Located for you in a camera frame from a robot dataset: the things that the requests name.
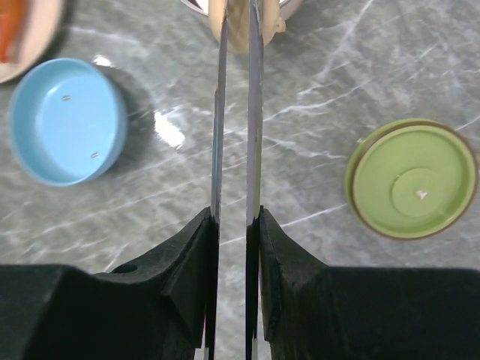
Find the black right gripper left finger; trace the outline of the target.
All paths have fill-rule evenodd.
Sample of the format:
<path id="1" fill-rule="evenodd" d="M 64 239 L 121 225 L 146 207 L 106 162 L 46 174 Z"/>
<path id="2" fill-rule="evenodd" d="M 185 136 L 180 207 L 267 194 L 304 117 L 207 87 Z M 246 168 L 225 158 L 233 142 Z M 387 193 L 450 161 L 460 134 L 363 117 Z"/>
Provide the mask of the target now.
<path id="1" fill-rule="evenodd" d="M 215 356 L 218 225 L 204 208 L 109 273 L 62 264 L 1 267 L 3 359 Z"/>

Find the cream toy steamed bun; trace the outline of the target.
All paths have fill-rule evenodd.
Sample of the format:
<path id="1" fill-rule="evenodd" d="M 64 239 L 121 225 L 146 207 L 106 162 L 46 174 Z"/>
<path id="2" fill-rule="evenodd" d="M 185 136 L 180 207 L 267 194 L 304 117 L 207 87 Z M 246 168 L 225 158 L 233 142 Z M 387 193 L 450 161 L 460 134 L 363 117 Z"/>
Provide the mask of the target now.
<path id="1" fill-rule="evenodd" d="M 250 37 L 250 2 L 247 0 L 208 1 L 205 9 L 208 14 L 209 26 L 215 38 L 221 40 L 221 28 L 226 13 L 228 25 L 228 49 L 230 52 L 239 54 L 249 53 Z M 259 28 L 263 37 L 263 46 L 269 44 L 273 37 L 286 30 L 286 23 L 281 15 L 281 1 L 262 1 L 262 23 Z"/>

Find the steel food tongs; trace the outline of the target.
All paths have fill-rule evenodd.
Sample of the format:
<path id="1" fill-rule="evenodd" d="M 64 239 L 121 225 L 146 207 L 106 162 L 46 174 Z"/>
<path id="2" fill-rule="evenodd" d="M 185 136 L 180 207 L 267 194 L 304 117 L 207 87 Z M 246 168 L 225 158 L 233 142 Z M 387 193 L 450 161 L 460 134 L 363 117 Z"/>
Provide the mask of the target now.
<path id="1" fill-rule="evenodd" d="M 214 121 L 211 171 L 211 213 L 216 224 L 221 219 L 222 162 L 229 30 L 233 28 L 239 1 L 222 1 L 217 8 L 220 26 L 217 88 L 214 93 Z M 246 279 L 245 279 L 245 358 L 258 358 L 258 311 L 260 276 L 260 179 L 263 135 L 263 18 L 261 1 L 247 2 L 248 108 L 247 108 L 247 195 L 246 195 Z"/>

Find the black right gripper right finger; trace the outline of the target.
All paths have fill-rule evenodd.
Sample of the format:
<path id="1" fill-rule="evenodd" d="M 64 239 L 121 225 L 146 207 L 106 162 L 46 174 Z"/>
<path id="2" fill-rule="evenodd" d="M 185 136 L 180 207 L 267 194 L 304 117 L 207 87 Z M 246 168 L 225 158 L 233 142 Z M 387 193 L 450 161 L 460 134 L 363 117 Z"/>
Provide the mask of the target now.
<path id="1" fill-rule="evenodd" d="M 477 359 L 479 272 L 326 265 L 264 209 L 264 336 L 273 359 Z"/>

